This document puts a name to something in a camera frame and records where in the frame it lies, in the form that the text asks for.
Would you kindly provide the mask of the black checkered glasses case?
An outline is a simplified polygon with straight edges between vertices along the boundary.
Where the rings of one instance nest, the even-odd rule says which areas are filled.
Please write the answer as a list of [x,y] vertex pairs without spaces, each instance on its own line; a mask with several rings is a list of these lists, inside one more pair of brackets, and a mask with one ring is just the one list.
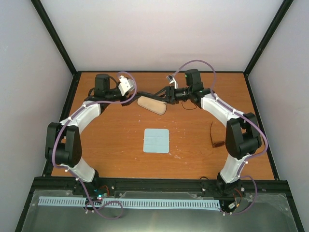
[[163,115],[167,110],[167,104],[163,101],[150,97],[140,96],[137,100],[138,106],[158,115]]

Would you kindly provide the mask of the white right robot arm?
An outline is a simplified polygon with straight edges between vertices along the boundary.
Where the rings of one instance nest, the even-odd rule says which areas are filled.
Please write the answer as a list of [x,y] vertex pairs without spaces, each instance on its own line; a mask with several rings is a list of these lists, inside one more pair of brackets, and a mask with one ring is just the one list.
[[177,88],[169,85],[155,94],[150,94],[149,97],[169,104],[190,100],[225,126],[225,147],[228,156],[223,169],[217,175],[216,185],[220,195],[227,195],[237,186],[248,158],[262,144],[256,116],[253,113],[245,114],[233,109],[213,90],[204,88],[197,69],[185,71],[184,76],[186,87]]

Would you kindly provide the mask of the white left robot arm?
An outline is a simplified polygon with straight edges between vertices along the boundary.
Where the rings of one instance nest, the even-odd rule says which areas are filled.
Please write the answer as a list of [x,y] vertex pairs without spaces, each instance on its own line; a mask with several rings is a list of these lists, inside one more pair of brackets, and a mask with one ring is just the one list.
[[54,168],[63,169],[84,182],[84,190],[92,195],[99,192],[100,182],[95,179],[97,171],[82,157],[81,133],[110,104],[125,106],[141,97],[156,99],[154,94],[137,91],[135,78],[126,78],[125,74],[119,72],[116,79],[105,73],[96,75],[94,87],[83,104],[71,116],[50,123],[47,128],[46,159]]

